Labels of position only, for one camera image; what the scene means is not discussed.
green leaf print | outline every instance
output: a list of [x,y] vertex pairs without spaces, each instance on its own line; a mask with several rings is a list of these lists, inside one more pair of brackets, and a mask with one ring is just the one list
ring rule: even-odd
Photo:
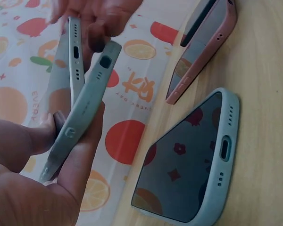
[[36,57],[36,56],[32,56],[30,58],[31,62],[37,64],[37,65],[44,65],[44,66],[51,66],[52,62],[48,59],[45,59],[43,57]]
[[48,73],[50,73],[50,72],[51,72],[51,70],[52,70],[52,64],[51,64],[51,65],[47,68],[47,70],[46,70],[46,71],[47,71]]

tablecloth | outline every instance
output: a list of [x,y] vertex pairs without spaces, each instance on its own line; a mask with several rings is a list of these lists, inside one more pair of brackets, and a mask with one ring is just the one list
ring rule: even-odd
[[[103,133],[78,226],[111,224],[177,30],[192,4],[145,0],[124,32],[113,38],[123,50],[103,98]],[[67,78],[50,75],[53,67],[67,74],[68,62],[65,55],[56,55],[60,25],[46,23],[49,10],[49,0],[0,0],[1,119],[37,126],[46,109],[69,111]],[[21,174],[37,179],[47,156],[31,157]]]

hand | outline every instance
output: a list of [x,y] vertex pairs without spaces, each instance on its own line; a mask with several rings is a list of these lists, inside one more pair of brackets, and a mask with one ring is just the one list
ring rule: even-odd
[[69,16],[80,17],[84,68],[90,67],[94,52],[101,52],[110,37],[123,32],[132,14],[142,0],[51,0],[50,22],[62,18],[62,25]]
[[105,105],[66,159],[57,183],[44,186],[18,174],[31,155],[43,153],[55,137],[51,114],[39,128],[0,120],[0,226],[74,226],[90,175]]

silicone phone case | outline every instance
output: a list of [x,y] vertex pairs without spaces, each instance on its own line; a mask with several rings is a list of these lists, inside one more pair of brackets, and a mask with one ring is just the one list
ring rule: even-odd
[[114,41],[106,44],[51,148],[40,182],[51,179],[92,122],[121,49]]
[[[193,112],[218,92],[222,94],[222,104],[215,151],[211,163],[211,169],[208,177],[207,188],[204,194],[204,199],[196,216],[190,222],[183,223],[133,206],[135,209],[145,215],[159,218],[176,226],[211,226],[218,220],[225,205],[233,168],[239,124],[239,99],[234,93],[224,88],[218,88],[215,89],[191,111]],[[224,161],[220,156],[222,142],[225,137],[228,137],[231,141],[228,149],[229,155],[227,156],[227,161]]]
[[81,21],[76,17],[69,17],[69,73],[71,106],[73,107],[84,84],[83,50],[81,38]]
[[217,52],[217,50],[221,47],[221,45],[225,42],[226,38],[233,31],[236,21],[237,14],[236,8],[234,4],[234,0],[217,0],[210,12],[207,14],[204,21],[201,23],[199,29],[196,34],[201,30],[202,26],[205,23],[208,23],[208,19],[210,15],[213,14],[214,9],[219,9],[226,7],[226,14],[224,20],[222,21],[220,27],[211,37],[202,53],[199,57],[193,62],[191,67],[188,69],[186,74],[182,77],[180,82],[176,85],[175,89],[171,92],[171,94],[166,98],[166,102],[168,104],[174,105],[177,100],[181,97],[181,95],[186,91],[189,85],[195,80],[197,75],[201,72],[201,70],[205,67],[205,65],[209,62],[209,60],[213,57],[213,55]]

red circle print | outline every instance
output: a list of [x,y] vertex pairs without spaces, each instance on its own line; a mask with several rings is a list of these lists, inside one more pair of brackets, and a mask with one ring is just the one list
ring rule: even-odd
[[149,165],[153,161],[155,155],[156,155],[156,144],[153,144],[147,152],[143,166]]
[[108,81],[107,87],[112,88],[115,87],[119,82],[119,76],[115,70],[112,71],[111,77]]
[[109,155],[120,163],[131,165],[144,129],[145,124],[137,120],[115,124],[105,138]]

